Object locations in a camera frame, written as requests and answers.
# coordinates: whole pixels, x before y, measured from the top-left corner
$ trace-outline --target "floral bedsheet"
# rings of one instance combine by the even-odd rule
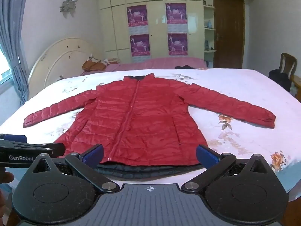
[[[189,107],[189,113],[207,140],[218,153],[229,152],[237,158],[250,158],[259,153],[277,174],[286,191],[301,179],[301,104],[288,92],[264,75],[246,69],[146,69],[98,73],[58,81],[26,102],[1,127],[0,133],[24,134],[28,143],[51,143],[72,124],[81,109],[57,116],[29,128],[23,128],[24,118],[44,107],[88,89],[95,89],[124,76],[142,76],[154,73],[156,77],[175,79],[187,84],[198,84],[230,97],[261,106],[276,115],[275,128],[263,128],[242,122],[222,113]],[[195,177],[204,169],[151,181],[119,181],[123,183],[178,183]]]

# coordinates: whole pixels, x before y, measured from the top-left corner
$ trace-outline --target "red puffer jacket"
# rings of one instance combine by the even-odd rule
[[[198,163],[196,147],[207,143],[189,115],[189,105],[271,128],[276,118],[266,109],[196,84],[150,74],[141,80],[126,76],[69,97],[29,115],[23,127],[84,107],[56,140],[65,144],[66,154],[100,143],[105,151],[102,162],[193,165]]]

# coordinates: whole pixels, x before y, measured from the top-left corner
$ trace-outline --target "crosshair marking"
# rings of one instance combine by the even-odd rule
[[[152,187],[152,186],[149,186],[149,187],[147,187],[146,189],[147,189],[148,191],[153,191],[155,188]]]

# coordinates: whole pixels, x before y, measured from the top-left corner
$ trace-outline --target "wooden chair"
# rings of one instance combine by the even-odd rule
[[[296,68],[297,68],[297,59],[288,53],[282,53],[280,58],[280,66],[279,66],[280,73],[287,73],[288,78],[290,79],[291,76],[294,75]]]

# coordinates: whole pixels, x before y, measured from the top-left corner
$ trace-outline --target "human hand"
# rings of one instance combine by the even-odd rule
[[[5,167],[0,167],[0,183],[8,183],[14,180],[14,175],[5,171]],[[2,217],[5,212],[5,198],[0,191],[0,226],[3,225]]]

